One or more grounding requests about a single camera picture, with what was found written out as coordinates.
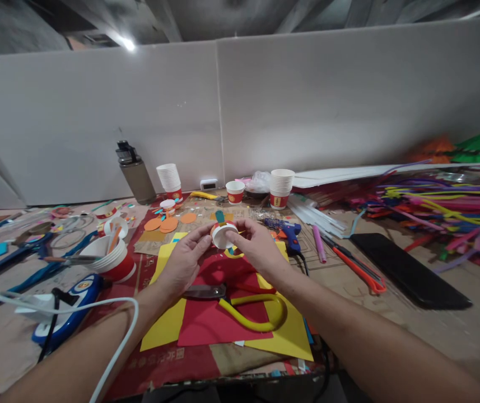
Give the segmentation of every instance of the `foam board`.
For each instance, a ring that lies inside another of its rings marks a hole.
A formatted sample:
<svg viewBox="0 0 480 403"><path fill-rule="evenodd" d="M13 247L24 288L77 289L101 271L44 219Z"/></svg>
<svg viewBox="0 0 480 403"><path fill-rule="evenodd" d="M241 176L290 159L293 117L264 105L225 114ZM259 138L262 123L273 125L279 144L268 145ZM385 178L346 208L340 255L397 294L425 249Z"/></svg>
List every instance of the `foam board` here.
<svg viewBox="0 0 480 403"><path fill-rule="evenodd" d="M225 179L480 133L480 18L217 42Z"/></svg>
<svg viewBox="0 0 480 403"><path fill-rule="evenodd" d="M0 56L0 158L30 204L130 196L116 141L224 185L215 43Z"/></svg>

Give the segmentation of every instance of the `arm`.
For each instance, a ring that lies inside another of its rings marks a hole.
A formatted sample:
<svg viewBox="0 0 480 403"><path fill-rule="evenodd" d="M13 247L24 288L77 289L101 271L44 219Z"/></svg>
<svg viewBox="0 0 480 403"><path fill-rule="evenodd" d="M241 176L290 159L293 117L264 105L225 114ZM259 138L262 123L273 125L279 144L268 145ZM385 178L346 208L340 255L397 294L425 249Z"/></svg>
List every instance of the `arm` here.
<svg viewBox="0 0 480 403"><path fill-rule="evenodd" d="M211 224L192 231L175 246L158 281L136 296L139 318L100 398L124 362L161 314L193 283L211 244ZM77 336L23 376L0 402L88 402L105 367L132 322L133 305L119 307Z"/></svg>
<svg viewBox="0 0 480 403"><path fill-rule="evenodd" d="M249 239L228 232L229 240L314 325L374 401L480 401L480 383L446 356L293 270L261 225L236 225Z"/></svg>

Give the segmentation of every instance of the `water bottle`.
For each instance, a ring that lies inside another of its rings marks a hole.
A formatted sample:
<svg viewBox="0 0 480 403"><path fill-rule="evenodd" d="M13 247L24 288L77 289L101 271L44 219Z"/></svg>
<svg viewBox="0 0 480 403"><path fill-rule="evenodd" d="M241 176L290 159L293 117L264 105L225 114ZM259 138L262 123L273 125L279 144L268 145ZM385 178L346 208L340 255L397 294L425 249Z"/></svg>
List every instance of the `water bottle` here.
<svg viewBox="0 0 480 403"><path fill-rule="evenodd" d="M152 203L156 200L156 191L141 156L137 155L137 150L126 140L119 140L116 144L118 145L116 155L120 169L128 181L135 200L139 204Z"/></svg>

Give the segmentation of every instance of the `ceiling light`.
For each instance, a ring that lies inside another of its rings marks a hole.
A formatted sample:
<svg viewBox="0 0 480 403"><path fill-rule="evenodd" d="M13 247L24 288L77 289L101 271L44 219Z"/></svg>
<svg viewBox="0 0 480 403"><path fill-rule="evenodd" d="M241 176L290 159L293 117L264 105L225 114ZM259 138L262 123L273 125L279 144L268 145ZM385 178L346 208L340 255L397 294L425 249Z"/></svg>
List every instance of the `ceiling light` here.
<svg viewBox="0 0 480 403"><path fill-rule="evenodd" d="M135 44L133 41L127 39L127 38L122 38L122 43L126 49L129 51L134 51L135 50Z"/></svg>

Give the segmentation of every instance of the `hand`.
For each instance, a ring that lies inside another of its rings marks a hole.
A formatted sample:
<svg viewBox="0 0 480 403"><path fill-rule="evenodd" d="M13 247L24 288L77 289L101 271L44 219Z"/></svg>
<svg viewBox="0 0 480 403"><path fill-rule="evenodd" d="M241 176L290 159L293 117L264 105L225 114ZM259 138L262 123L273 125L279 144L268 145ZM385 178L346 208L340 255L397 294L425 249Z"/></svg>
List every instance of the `hand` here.
<svg viewBox="0 0 480 403"><path fill-rule="evenodd" d="M234 224L238 231L244 231L243 234L227 231L225 237L245 254L262 276L270 278L276 269L290 267L265 227L251 219L238 219Z"/></svg>
<svg viewBox="0 0 480 403"><path fill-rule="evenodd" d="M173 249L157 279L174 297L182 295L195 281L206 251L212 243L209 235L214 223L203 225L183 237Z"/></svg>

